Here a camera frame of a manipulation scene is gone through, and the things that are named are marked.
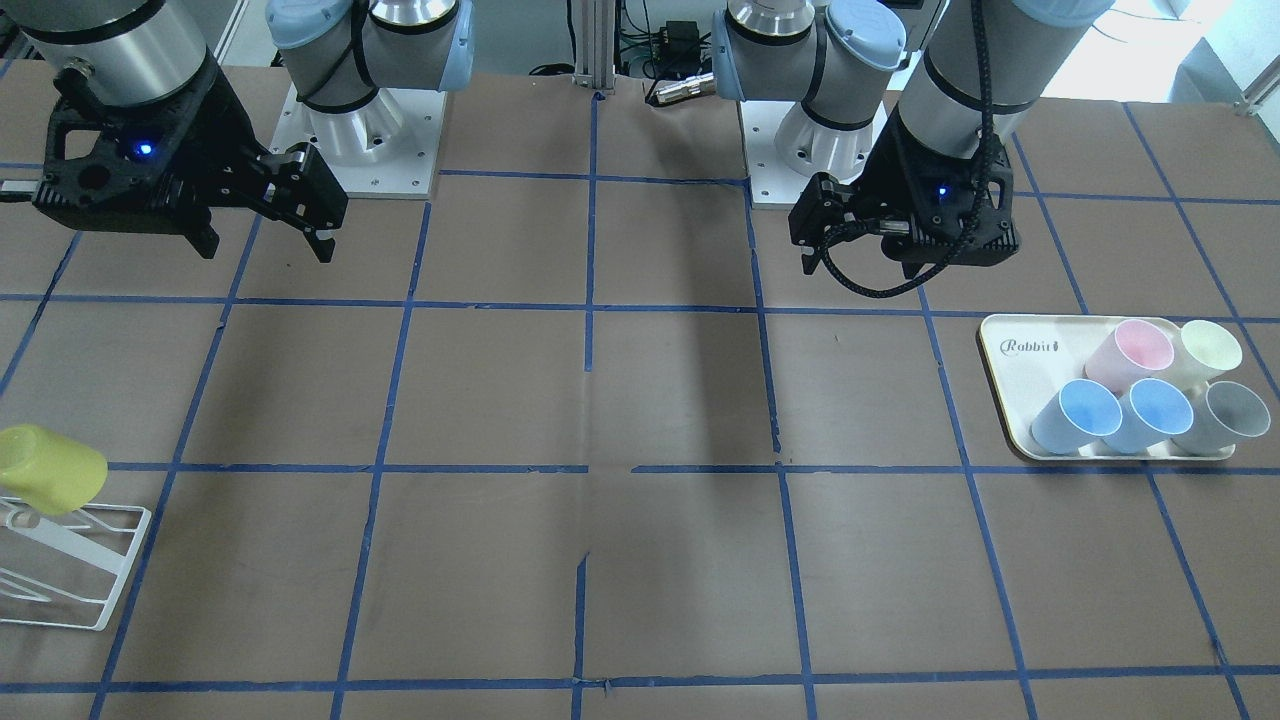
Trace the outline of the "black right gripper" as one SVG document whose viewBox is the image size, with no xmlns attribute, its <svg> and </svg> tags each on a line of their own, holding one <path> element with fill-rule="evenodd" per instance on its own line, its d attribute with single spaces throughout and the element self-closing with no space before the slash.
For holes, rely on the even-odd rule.
<svg viewBox="0 0 1280 720">
<path fill-rule="evenodd" d="M 106 104 L 87 65 L 67 63 L 47 123 L 44 176 L 32 204 L 76 231 L 180 236 L 206 260 L 220 237 L 212 208 L 247 208 L 268 186 L 262 214 L 300 231 L 330 263 L 349 197 L 319 149 L 262 155 L 250 114 L 215 61 L 182 87 L 138 106 Z"/>
</svg>

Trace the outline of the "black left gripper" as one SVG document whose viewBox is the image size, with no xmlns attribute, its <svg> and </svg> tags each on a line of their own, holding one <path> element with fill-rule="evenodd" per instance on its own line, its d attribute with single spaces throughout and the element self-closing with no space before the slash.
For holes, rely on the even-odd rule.
<svg viewBox="0 0 1280 720">
<path fill-rule="evenodd" d="M 980 155 L 938 154 L 915 140 L 892 111 L 852 187 L 818 172 L 790 210 L 788 237 L 801 251 L 803 273 L 813 275 L 835 245 L 863 237 L 867 224 L 859 219 L 870 218 L 909 222 L 909 233 L 884 236 L 881 250 L 901 265 L 906 281 L 915 279 L 925 266 L 943 261 L 961 238 L 982 169 L 988 173 L 978 227 L 952 265 L 993 266 L 1019 252 L 1009 155 L 1001 143 L 991 163 Z M 854 215 L 846 209 L 851 196 Z"/>
</svg>

